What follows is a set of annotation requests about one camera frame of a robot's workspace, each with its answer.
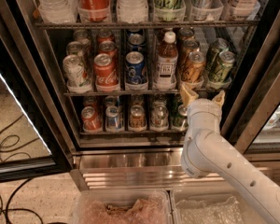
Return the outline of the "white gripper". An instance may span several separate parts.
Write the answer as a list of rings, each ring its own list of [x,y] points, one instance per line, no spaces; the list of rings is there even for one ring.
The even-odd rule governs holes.
[[[187,108],[188,130],[186,136],[193,138],[199,130],[210,130],[220,133],[222,116],[221,107],[225,102],[225,92],[220,91],[212,101],[198,99],[199,94],[188,85],[180,86],[180,95],[183,105]]]

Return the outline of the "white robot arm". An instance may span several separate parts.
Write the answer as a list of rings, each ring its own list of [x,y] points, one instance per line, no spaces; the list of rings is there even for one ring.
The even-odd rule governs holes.
[[[209,100],[183,84],[180,95],[189,125],[181,154],[184,172],[193,178],[219,174],[269,224],[280,224],[280,187],[220,134],[225,92]]]

